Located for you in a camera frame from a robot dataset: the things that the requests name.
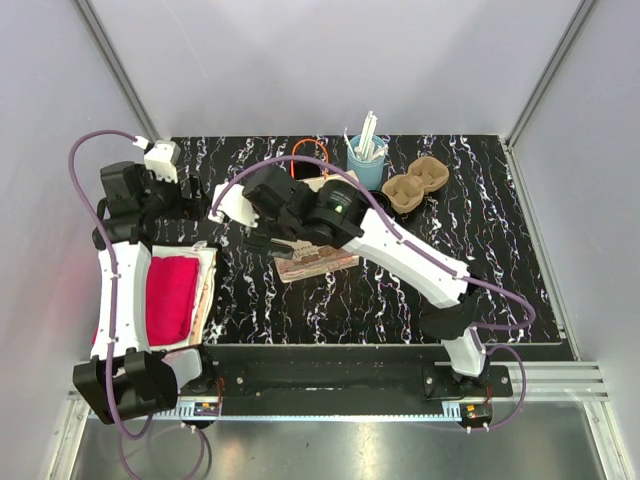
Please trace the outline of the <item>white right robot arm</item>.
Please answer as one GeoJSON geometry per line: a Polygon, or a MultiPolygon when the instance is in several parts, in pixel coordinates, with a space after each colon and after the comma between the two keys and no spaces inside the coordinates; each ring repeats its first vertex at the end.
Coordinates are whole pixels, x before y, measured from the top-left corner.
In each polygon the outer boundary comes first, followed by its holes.
{"type": "Polygon", "coordinates": [[[342,249],[416,289],[429,304],[419,326],[445,347],[457,390],[472,397],[488,387],[486,351],[471,325],[476,288],[465,280],[467,264],[395,224],[349,180],[332,177],[314,189],[267,167],[249,177],[243,196],[268,237],[342,249]]]}

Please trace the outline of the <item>printed paper takeout bag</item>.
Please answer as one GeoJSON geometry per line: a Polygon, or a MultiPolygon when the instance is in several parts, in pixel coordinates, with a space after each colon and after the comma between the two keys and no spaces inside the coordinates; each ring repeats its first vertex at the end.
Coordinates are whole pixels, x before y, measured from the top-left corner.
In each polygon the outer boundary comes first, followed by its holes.
{"type": "MultiPolygon", "coordinates": [[[[301,181],[307,183],[314,192],[317,192],[329,180],[344,181],[344,178],[341,175],[330,174],[328,170],[318,167],[317,177],[301,181]]],[[[305,241],[282,241],[282,243],[294,248],[292,260],[274,259],[279,278],[284,283],[356,267],[360,260],[357,254],[330,246],[314,246],[305,241]]]]}

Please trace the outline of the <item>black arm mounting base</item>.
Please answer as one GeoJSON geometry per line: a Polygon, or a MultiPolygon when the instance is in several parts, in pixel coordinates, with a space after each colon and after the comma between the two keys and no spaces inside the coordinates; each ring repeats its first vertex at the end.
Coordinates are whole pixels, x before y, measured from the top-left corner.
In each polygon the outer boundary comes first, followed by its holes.
{"type": "Polygon", "coordinates": [[[477,379],[453,372],[443,347],[217,346],[203,378],[183,387],[179,408],[196,420],[403,420],[456,417],[460,403],[509,399],[506,367],[477,379]]]}

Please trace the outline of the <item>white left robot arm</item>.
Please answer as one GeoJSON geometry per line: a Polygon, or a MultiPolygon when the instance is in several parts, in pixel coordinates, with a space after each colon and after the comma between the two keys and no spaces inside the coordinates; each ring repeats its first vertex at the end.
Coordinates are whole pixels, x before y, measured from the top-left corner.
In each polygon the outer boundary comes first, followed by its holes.
{"type": "Polygon", "coordinates": [[[132,161],[101,169],[104,197],[91,212],[102,274],[98,327],[90,358],[73,384],[106,425],[173,409],[183,388],[215,386],[197,337],[201,298],[212,289],[213,248],[153,243],[160,219],[196,219],[204,198],[132,161]]]}

